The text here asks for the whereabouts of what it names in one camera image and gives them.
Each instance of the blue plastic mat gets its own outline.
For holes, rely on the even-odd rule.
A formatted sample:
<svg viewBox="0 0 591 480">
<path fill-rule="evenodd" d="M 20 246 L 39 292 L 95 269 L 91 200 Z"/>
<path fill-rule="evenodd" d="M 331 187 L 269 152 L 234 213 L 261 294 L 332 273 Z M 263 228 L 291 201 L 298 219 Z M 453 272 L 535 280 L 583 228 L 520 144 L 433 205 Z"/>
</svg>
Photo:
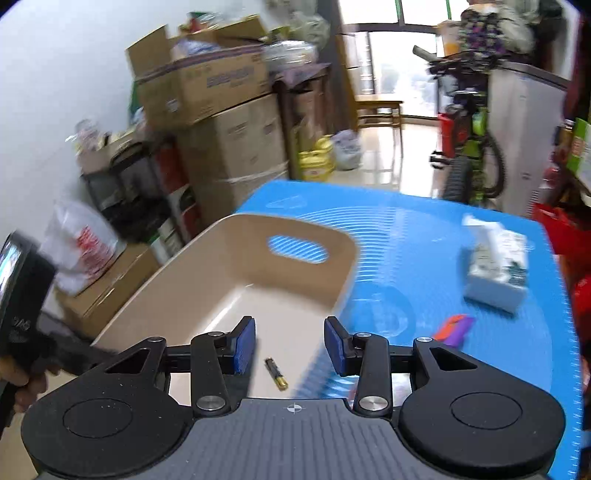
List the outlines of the blue plastic mat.
<svg viewBox="0 0 591 480">
<path fill-rule="evenodd" d="M 579 350 L 569 302 L 542 227 L 530 220 L 456 203 L 393 192 L 326 184 L 272 181 L 240 212 L 299 218 L 339 228 L 358 243 L 356 282 L 340 320 L 352 332 L 411 345 L 433 335 L 451 315 L 476 319 L 462 350 L 549 391 L 566 414 L 566 431 L 550 471 L 574 479 L 579 463 L 582 404 Z M 497 221 L 528 237 L 529 294 L 512 317 L 463 299 L 466 249 L 473 239 L 462 217 Z M 275 248 L 309 260 L 318 249 L 278 239 Z M 305 397 L 345 397 L 351 380 L 334 374 L 320 353 L 299 392 Z"/>
</svg>

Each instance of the clear plastic wrap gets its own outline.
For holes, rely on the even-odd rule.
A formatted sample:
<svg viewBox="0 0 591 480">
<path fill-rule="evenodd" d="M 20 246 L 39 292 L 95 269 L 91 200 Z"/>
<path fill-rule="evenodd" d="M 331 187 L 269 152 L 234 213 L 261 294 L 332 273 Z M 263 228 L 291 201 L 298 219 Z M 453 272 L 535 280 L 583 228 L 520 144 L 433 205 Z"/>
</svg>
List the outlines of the clear plastic wrap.
<svg viewBox="0 0 591 480">
<path fill-rule="evenodd" d="M 271 73 L 301 67 L 318 60 L 316 47 L 305 41 L 282 40 L 263 47 L 263 59 Z"/>
</svg>

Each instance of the screw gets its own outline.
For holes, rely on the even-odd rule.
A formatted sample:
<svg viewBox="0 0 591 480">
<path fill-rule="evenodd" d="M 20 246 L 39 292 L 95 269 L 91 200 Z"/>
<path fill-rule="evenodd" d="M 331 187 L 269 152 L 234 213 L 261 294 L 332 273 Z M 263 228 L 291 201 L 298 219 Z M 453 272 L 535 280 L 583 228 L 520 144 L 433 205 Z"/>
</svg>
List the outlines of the screw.
<svg viewBox="0 0 591 480">
<path fill-rule="evenodd" d="M 388 407 L 388 400 L 383 397 L 370 395 L 359 400 L 359 406 L 364 410 L 379 411 Z"/>
<path fill-rule="evenodd" d="M 219 410 L 226 404 L 222 397 L 217 395 L 205 395 L 197 400 L 197 406 L 202 410 L 215 411 Z"/>
</svg>

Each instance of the white plastic bag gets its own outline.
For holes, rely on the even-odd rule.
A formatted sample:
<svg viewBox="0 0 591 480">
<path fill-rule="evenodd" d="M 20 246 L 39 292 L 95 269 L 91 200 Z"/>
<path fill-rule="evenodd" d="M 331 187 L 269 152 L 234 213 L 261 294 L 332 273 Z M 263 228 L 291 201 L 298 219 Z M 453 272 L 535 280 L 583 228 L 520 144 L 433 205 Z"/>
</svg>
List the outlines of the white plastic bag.
<svg viewBox="0 0 591 480">
<path fill-rule="evenodd" d="M 40 251 L 56 266 L 56 283 L 77 295 L 99 278 L 125 249 L 105 218 L 90 206 L 57 202 Z"/>
<path fill-rule="evenodd" d="M 361 163 L 361 144 L 352 130 L 343 130 L 331 138 L 335 163 L 339 170 L 353 170 Z"/>
</svg>

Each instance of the cardboard box flap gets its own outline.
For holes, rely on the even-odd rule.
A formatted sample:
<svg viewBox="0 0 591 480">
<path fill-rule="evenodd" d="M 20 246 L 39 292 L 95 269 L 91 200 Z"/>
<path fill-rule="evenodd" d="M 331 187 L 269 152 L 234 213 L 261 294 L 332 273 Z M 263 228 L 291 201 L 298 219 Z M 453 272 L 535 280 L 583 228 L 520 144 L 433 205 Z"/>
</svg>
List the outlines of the cardboard box flap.
<svg viewBox="0 0 591 480">
<path fill-rule="evenodd" d="M 171 42 L 166 36 L 166 26 L 154 30 L 130 46 L 127 49 L 127 56 L 135 77 L 141 77 L 170 63 L 173 59 L 170 47 Z"/>
</svg>

